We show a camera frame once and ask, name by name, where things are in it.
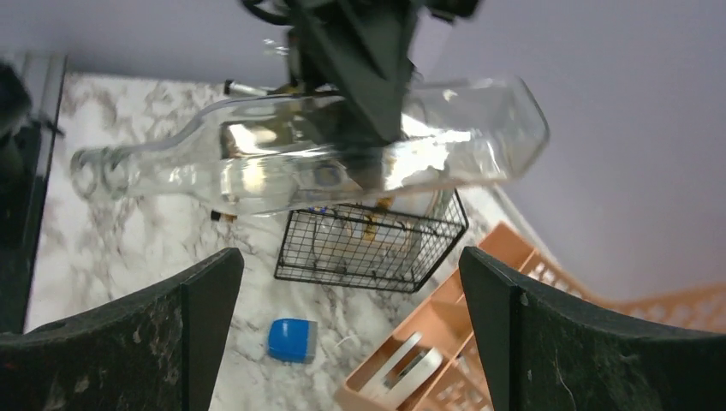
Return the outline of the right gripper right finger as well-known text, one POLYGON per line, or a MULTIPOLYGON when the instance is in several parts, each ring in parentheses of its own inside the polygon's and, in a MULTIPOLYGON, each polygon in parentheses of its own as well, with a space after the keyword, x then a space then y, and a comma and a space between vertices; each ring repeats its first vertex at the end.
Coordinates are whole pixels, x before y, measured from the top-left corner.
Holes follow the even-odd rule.
POLYGON ((598 307, 476 247, 459 269, 494 409, 724 409, 724 335, 598 307))

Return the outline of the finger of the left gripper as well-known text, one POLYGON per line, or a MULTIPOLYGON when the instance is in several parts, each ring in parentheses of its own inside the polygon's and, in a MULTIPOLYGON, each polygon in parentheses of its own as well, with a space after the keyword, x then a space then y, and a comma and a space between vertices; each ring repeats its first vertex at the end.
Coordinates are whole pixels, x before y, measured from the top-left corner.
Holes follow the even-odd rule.
POLYGON ((401 110, 413 65, 408 49, 418 15, 322 20, 303 13, 294 20, 303 50, 344 97, 374 145, 398 140, 401 110))

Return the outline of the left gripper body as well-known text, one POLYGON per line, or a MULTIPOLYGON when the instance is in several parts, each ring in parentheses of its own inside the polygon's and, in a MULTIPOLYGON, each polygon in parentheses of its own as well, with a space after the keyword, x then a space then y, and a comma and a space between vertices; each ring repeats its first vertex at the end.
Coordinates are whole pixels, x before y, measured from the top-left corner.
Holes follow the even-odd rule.
POLYGON ((329 19, 373 17, 391 14, 399 20, 416 16, 422 9, 452 21, 472 17, 482 1, 241 1, 241 6, 258 19, 275 26, 293 26, 303 13, 329 19))

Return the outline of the clear square glass bottle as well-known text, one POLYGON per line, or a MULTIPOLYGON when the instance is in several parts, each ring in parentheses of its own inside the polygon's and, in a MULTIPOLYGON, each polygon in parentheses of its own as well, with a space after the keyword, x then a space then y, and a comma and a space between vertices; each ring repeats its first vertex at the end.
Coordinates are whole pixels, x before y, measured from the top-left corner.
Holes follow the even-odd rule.
POLYGON ((516 78, 414 84, 397 120, 399 140, 375 147, 338 92, 228 98, 166 139, 78 150, 70 178, 88 201, 185 194, 265 215, 512 180, 550 139, 516 78))

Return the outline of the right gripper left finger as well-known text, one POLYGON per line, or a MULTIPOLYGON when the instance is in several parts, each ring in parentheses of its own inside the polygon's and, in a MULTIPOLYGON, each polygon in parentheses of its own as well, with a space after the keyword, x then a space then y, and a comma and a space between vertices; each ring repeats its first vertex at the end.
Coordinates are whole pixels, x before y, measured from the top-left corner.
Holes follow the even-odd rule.
POLYGON ((2 409, 207 410, 243 270, 228 247, 100 307, 2 336, 2 409))

